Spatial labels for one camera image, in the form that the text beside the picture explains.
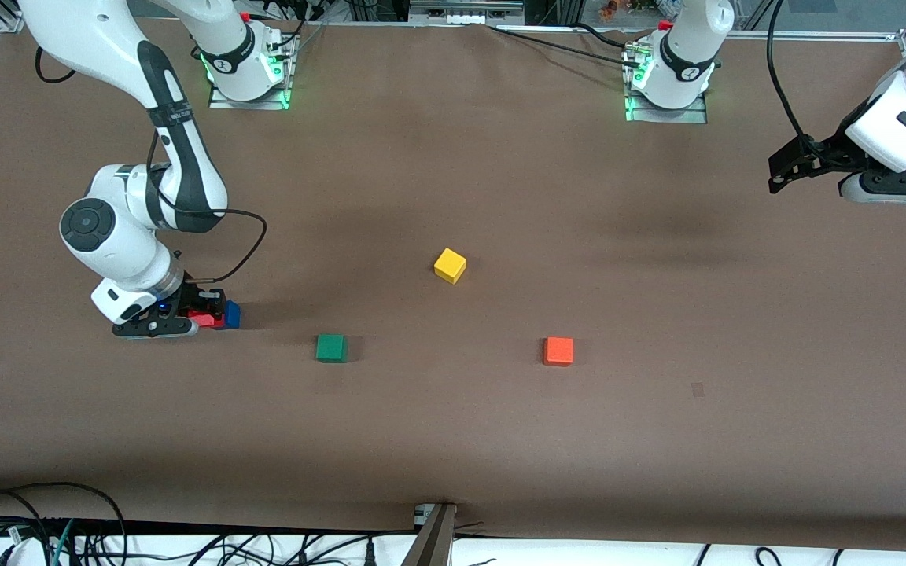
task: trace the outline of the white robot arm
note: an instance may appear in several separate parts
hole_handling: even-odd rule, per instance
[[[768,161],[771,193],[802,177],[846,172],[842,197],[856,203],[906,204],[906,58],[823,142],[787,143]]]
[[[224,94],[259,97],[274,85],[276,74],[267,58],[273,57],[276,36],[258,22],[245,24],[231,0],[158,3],[181,16],[202,53],[215,61],[212,78]],[[179,261],[156,239],[155,230],[208,232],[227,206],[226,186],[170,61],[142,35],[124,0],[20,4],[30,32],[47,53],[73,71],[129,93],[146,108],[170,158],[169,165],[151,171],[145,165],[101,168],[85,196],[61,216],[65,246],[104,277],[91,298],[118,333],[119,326],[134,322],[157,301],[180,297],[187,285]],[[184,305],[197,300],[199,293],[204,296],[197,287],[188,291]],[[177,318],[178,310],[166,313],[170,316],[163,325],[168,329],[153,327],[144,336],[183,336],[197,330],[196,325],[184,327],[186,319]]]
[[[642,41],[651,45],[651,59],[635,75],[633,89],[661,108],[691,106],[708,89],[715,56],[735,19],[729,0],[684,0],[672,28],[657,29]]]

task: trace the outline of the green cube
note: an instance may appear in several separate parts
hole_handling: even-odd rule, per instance
[[[344,334],[320,334],[317,336],[317,361],[324,363],[345,363],[348,361],[348,340]]]

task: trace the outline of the yellow cube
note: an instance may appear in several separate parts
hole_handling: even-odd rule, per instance
[[[450,248],[445,248],[433,267],[436,268],[436,275],[456,285],[460,276],[463,275],[463,271],[467,269],[467,258]]]

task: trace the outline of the wooden block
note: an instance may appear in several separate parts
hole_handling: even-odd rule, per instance
[[[572,338],[548,336],[543,341],[545,366],[571,366],[574,357]]]
[[[348,361],[348,340],[344,334],[320,334],[317,336],[317,361],[324,363],[345,363]]]
[[[450,248],[445,248],[433,267],[436,270],[436,275],[456,285],[456,282],[460,280],[460,276],[463,275],[463,271],[467,269],[467,258],[450,250]]]

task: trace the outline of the black wire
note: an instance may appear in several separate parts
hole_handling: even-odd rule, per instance
[[[757,547],[757,550],[754,551],[754,561],[757,562],[757,566],[765,566],[765,563],[761,561],[761,553],[763,552],[770,554],[771,558],[774,558],[775,566],[781,566],[781,560],[778,560],[778,555],[766,546],[759,546]]]
[[[149,173],[151,172],[151,169],[152,169],[152,158],[153,158],[153,155],[155,155],[155,153],[156,153],[156,142],[158,139],[159,139],[159,133],[153,132],[152,144],[149,145],[149,156],[146,158],[146,162],[145,162],[146,178],[149,180],[149,182],[152,182],[152,177],[149,175]],[[247,261],[249,259],[251,259],[251,255],[254,255],[254,252],[258,251],[258,247],[261,247],[263,237],[265,237],[265,235],[267,235],[267,221],[266,221],[266,219],[263,218],[262,215],[256,214],[256,212],[241,211],[241,209],[238,209],[238,208],[209,208],[207,211],[190,211],[189,209],[180,208],[180,207],[177,207],[176,204],[170,203],[169,198],[167,198],[165,196],[165,194],[163,194],[162,190],[157,189],[156,193],[159,194],[159,197],[161,198],[163,203],[166,203],[166,205],[168,205],[168,207],[173,208],[174,211],[178,211],[178,212],[180,212],[180,214],[183,214],[183,215],[213,215],[213,214],[219,214],[219,212],[222,212],[222,214],[226,214],[226,215],[249,216],[249,218],[252,218],[258,222],[261,222],[261,235],[259,235],[258,239],[256,239],[254,241],[254,244],[247,251],[247,254],[244,254],[244,259],[241,259],[240,262],[238,262],[238,264],[236,266],[234,266],[233,269],[230,269],[230,271],[227,271],[224,275],[219,276],[219,277],[202,278],[202,279],[187,279],[184,281],[185,283],[211,284],[211,283],[219,283],[220,281],[225,281],[226,279],[233,277],[233,275],[236,274],[238,271],[240,271],[240,268],[244,267],[244,264],[247,263]]]
[[[43,72],[40,71],[40,57],[44,57],[44,48],[37,46],[35,54],[33,54],[33,69],[37,72],[37,79],[43,80],[44,83],[48,85],[57,85],[58,83],[64,83],[65,80],[71,79],[76,72],[69,71],[67,75],[58,76],[57,79],[48,79],[47,76],[44,76]]]
[[[292,40],[295,39],[295,37],[299,35],[299,32],[303,29],[303,25],[305,25],[305,23],[306,23],[305,18],[299,20],[299,25],[296,26],[296,29],[292,33],[290,33],[290,35],[288,35],[288,37],[286,37],[286,39],[282,39],[281,42],[272,43],[271,48],[273,50],[276,50],[277,48],[284,46],[286,43],[292,42]]]
[[[620,47],[622,49],[626,47],[626,45],[624,43],[614,42],[613,39],[611,39],[610,37],[607,37],[606,35],[602,35],[602,33],[597,31],[596,29],[594,29],[593,26],[579,22],[579,21],[577,21],[575,23],[569,23],[569,28],[585,29],[586,31],[590,32],[591,35],[593,35],[593,37],[596,37],[597,39],[599,39],[600,42],[604,42],[604,43],[608,44],[608,46]]]
[[[343,541],[341,543],[338,543],[338,544],[330,547],[329,549],[321,552],[320,554],[313,556],[313,558],[311,558],[310,561],[307,562],[307,564],[318,563],[318,562],[320,562],[321,559],[323,559],[324,556],[327,556],[328,554],[330,554],[334,551],[338,551],[338,550],[341,550],[342,548],[345,548],[346,546],[350,546],[350,545],[353,545],[356,543],[360,543],[362,541],[366,541],[369,538],[382,537],[385,535],[405,535],[405,534],[409,534],[409,531],[384,531],[384,533],[373,533],[371,535],[363,535],[362,537],[349,538],[348,541]]]
[[[51,556],[50,552],[48,552],[47,530],[44,527],[44,523],[41,522],[40,513],[37,513],[37,509],[35,509],[33,505],[30,505],[30,502],[26,501],[26,498],[21,497],[21,495],[15,491],[15,488],[12,488],[12,490],[0,490],[0,495],[9,495],[11,498],[16,499],[16,501],[24,506],[24,508],[26,508],[26,511],[30,513],[30,516],[32,516],[33,520],[36,523],[35,538],[37,542],[40,543],[41,550],[43,550],[44,552],[44,563],[49,564]]]
[[[230,559],[233,558],[233,556],[236,556],[242,549],[244,549],[245,546],[251,544],[251,541],[254,540],[254,538],[258,538],[260,536],[260,533],[251,535],[251,538],[247,538],[247,540],[242,542],[240,545],[237,545],[237,547],[234,548],[233,552],[230,552],[229,556],[223,556],[223,558],[219,560],[219,563],[217,563],[217,566],[226,566],[227,564],[229,564]]]
[[[705,563],[705,555],[708,554],[709,548],[712,548],[711,544],[707,544],[702,547],[702,552],[698,555],[698,559],[694,562],[694,566],[702,566],[702,564]]]
[[[778,74],[774,69],[774,26],[775,22],[778,20],[778,12],[781,11],[781,5],[784,3],[785,0],[778,0],[775,3],[774,10],[771,12],[771,21],[768,22],[768,74],[771,76],[771,83],[774,86],[774,92],[778,94],[778,100],[781,101],[781,107],[783,107],[785,110],[785,116],[787,116],[788,121],[792,123],[792,129],[795,130],[795,135],[799,136],[799,139],[806,140],[806,134],[802,132],[802,126],[799,125],[798,119],[795,118],[795,112],[792,112],[792,106],[788,104],[788,97],[785,96],[785,90],[781,89],[781,82],[778,80]]]
[[[107,502],[107,505],[110,506],[111,511],[114,512],[116,518],[118,518],[118,524],[121,527],[121,566],[125,566],[125,562],[128,561],[128,530],[125,528],[125,516],[122,515],[121,508],[118,506],[118,502],[114,501],[114,498],[111,498],[110,495],[105,494],[104,491],[98,490],[96,487],[87,486],[85,483],[77,483],[76,481],[39,481],[38,483],[26,483],[24,486],[14,487],[14,490],[33,490],[33,488],[40,487],[71,487],[73,490],[86,491],[89,492],[89,494],[97,495],[98,498],[104,499],[104,501]]]
[[[215,545],[219,544],[219,542],[223,540],[226,540],[226,535],[219,535],[213,538],[211,541],[208,541],[208,544],[204,545],[204,547],[202,547],[201,550],[199,550],[197,554],[194,555],[194,558],[191,559],[191,562],[187,563],[187,566],[194,566],[195,564],[197,564],[198,561],[201,561],[201,557],[203,557],[205,553],[215,548]]]
[[[302,546],[299,547],[299,550],[296,551],[296,554],[293,554],[288,560],[286,560],[285,562],[283,562],[283,563],[282,563],[282,566],[289,566],[289,564],[291,564],[293,560],[299,558],[299,555],[301,555],[301,554],[303,554],[304,552],[306,552],[306,549],[308,549],[308,548],[310,548],[311,546],[313,546],[313,544],[316,543],[317,541],[319,541],[321,538],[324,538],[324,536],[323,536],[323,535],[317,535],[317,536],[315,536],[315,537],[313,537],[313,538],[310,538],[309,535],[303,535],[303,544],[302,544]]]
[[[542,44],[542,46],[554,47],[554,48],[556,48],[556,50],[564,50],[564,51],[569,51],[569,53],[578,53],[579,55],[585,55],[585,57],[593,57],[594,60],[614,62],[614,64],[622,65],[622,67],[636,68],[639,66],[639,64],[636,64],[635,61],[615,60],[615,58],[613,58],[613,57],[604,57],[604,55],[600,55],[597,53],[589,53],[589,51],[576,50],[576,48],[572,48],[572,47],[568,47],[568,46],[561,46],[561,44],[557,44],[557,43],[544,42],[543,39],[537,39],[536,37],[522,35],[521,33],[517,33],[514,31],[507,30],[507,29],[492,28],[492,30],[497,31],[498,33],[501,33],[501,35],[511,35],[513,37],[517,37],[518,39],[525,39],[526,42],[539,43],[539,44]]]

